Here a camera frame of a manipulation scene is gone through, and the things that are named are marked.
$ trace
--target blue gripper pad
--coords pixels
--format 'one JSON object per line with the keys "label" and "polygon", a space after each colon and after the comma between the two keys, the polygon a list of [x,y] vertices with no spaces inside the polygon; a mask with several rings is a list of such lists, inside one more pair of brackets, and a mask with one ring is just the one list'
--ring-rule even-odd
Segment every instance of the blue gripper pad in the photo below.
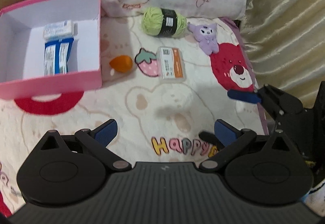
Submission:
{"label": "blue gripper pad", "polygon": [[251,104],[257,104],[262,102],[261,98],[256,93],[252,93],[252,92],[229,90],[227,92],[227,96],[231,99],[235,99],[235,100],[239,100]]}
{"label": "blue gripper pad", "polygon": [[117,122],[110,119],[92,131],[93,138],[106,147],[117,135]]}
{"label": "blue gripper pad", "polygon": [[238,135],[237,135],[236,131],[231,130],[229,127],[222,124],[219,120],[217,120],[214,123],[214,134],[217,137],[217,139],[225,147],[227,147],[228,145],[233,143],[235,140],[237,140]]}

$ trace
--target strawberry print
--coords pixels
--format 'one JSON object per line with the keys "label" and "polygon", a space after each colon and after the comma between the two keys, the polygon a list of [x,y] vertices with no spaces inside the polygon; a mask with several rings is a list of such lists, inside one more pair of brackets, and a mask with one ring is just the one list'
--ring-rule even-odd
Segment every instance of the strawberry print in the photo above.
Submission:
{"label": "strawberry print", "polygon": [[139,50],[139,53],[134,58],[134,62],[139,67],[140,71],[149,77],[157,77],[158,76],[158,62],[156,55],[147,51],[144,48]]}

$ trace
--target plush toy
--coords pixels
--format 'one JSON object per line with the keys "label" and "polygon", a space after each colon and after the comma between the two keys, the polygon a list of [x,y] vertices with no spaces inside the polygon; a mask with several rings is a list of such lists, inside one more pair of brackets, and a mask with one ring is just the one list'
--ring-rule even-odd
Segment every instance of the plush toy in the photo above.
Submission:
{"label": "plush toy", "polygon": [[193,33],[194,38],[199,42],[199,47],[206,55],[218,53],[217,24],[193,25],[188,23],[188,30]]}

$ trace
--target gold satin curtain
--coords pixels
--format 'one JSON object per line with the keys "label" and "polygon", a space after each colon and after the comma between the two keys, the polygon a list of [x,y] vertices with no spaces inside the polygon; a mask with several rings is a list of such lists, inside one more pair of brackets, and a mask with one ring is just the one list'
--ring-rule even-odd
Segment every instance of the gold satin curtain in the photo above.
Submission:
{"label": "gold satin curtain", "polygon": [[325,80],[325,0],[249,0],[240,32],[259,85],[312,107]]}

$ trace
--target small plastic case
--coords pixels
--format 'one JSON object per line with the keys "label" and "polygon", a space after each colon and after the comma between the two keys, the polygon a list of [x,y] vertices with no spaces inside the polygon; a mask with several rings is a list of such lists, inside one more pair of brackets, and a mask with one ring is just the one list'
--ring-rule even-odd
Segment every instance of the small plastic case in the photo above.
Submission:
{"label": "small plastic case", "polygon": [[44,27],[44,39],[47,41],[71,38],[73,36],[74,23],[71,20],[48,24]]}
{"label": "small plastic case", "polygon": [[159,78],[166,83],[181,83],[186,79],[185,68],[178,48],[159,47],[156,53]]}

